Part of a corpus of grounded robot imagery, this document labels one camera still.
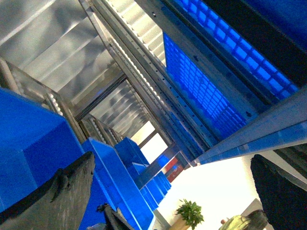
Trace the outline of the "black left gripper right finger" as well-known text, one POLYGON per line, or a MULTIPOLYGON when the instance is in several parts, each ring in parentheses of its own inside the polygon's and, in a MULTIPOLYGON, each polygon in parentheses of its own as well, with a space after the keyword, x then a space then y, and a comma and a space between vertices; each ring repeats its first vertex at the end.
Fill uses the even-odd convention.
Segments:
POLYGON ((275 230, 307 228, 307 184, 256 154, 251 159, 256 191, 275 230))

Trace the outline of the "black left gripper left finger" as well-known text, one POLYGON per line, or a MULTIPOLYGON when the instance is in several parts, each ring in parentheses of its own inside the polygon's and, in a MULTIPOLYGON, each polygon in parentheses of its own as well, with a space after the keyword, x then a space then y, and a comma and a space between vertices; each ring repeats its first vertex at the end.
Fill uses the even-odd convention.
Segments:
POLYGON ((93 182, 94 154, 83 154, 0 214, 2 230, 77 230, 93 182))

